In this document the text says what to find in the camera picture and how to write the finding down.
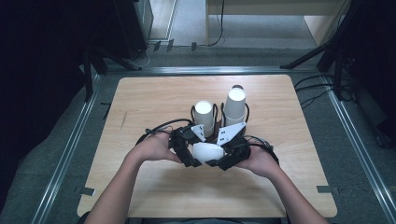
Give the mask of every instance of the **person's arm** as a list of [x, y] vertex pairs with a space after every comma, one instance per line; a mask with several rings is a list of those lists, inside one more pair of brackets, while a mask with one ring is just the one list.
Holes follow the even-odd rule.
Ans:
[[169, 134], [157, 133], [126, 155], [120, 169], [93, 206], [85, 223], [125, 223], [131, 203], [137, 172], [144, 161], [180, 162], [168, 149]]
[[241, 161], [237, 166], [248, 169], [256, 175], [266, 177], [273, 183], [288, 212], [291, 223], [328, 223], [295, 187], [274, 159], [263, 149], [251, 147], [249, 159]]

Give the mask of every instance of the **hand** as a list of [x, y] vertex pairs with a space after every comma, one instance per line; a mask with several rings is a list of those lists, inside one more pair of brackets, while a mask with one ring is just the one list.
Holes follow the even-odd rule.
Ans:
[[175, 153], [169, 150], [169, 133], [155, 133], [132, 148], [129, 154], [140, 162], [168, 160], [180, 162]]
[[280, 170], [271, 155], [260, 147], [250, 147], [250, 157], [236, 164], [236, 167], [247, 169], [255, 175], [266, 178], [270, 178]]

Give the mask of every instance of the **stack of cups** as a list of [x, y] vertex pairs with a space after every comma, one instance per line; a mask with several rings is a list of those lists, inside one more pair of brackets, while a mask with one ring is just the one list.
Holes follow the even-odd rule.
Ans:
[[241, 86], [235, 85], [228, 92], [224, 106], [223, 126], [230, 126], [244, 121], [245, 118], [245, 91]]
[[215, 131], [215, 118], [213, 106], [208, 101], [200, 101], [194, 107], [193, 115], [196, 124], [204, 125], [204, 135], [209, 137]]

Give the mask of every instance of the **table top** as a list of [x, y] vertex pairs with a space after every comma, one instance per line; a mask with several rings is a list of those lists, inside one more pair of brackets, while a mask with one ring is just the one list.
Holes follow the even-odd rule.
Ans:
[[[244, 87], [250, 117], [246, 134], [275, 148], [280, 166], [325, 217], [337, 209], [290, 77], [205, 76], [127, 77], [120, 81], [82, 195], [78, 214], [90, 211], [146, 128], [172, 119], [190, 119], [191, 106], [225, 103], [233, 85]], [[174, 129], [186, 126], [176, 123]], [[284, 217], [285, 209], [266, 178], [233, 167], [186, 168], [171, 161], [146, 161], [134, 187], [129, 217]]]

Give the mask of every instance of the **robotic device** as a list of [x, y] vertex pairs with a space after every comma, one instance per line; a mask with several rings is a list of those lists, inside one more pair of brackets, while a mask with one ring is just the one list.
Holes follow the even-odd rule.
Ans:
[[[151, 134], [164, 132], [164, 129], [166, 129], [169, 124], [180, 121], [187, 121], [189, 124], [185, 127], [177, 128], [169, 133], [169, 148], [172, 148], [175, 151], [177, 156], [186, 167], [198, 167], [202, 165], [200, 161], [191, 155], [188, 146], [206, 141], [203, 132], [203, 125], [196, 125], [190, 119], [175, 119], [166, 122], [165, 124], [162, 124], [152, 130], [146, 129], [146, 133], [143, 134], [139, 140], [137, 140], [136, 144], [139, 144]], [[220, 169], [225, 171], [235, 166], [240, 161], [247, 160], [250, 156], [251, 146], [257, 146], [267, 151], [274, 158], [274, 160], [279, 163], [279, 160], [274, 153], [274, 147], [272, 147], [267, 141], [263, 139], [244, 135], [245, 127], [246, 123], [241, 122], [220, 128], [216, 145], [223, 148], [223, 157], [219, 160], [206, 161], [206, 164], [212, 167], [218, 166]], [[247, 138], [254, 139], [255, 141], [250, 142], [247, 140]]]

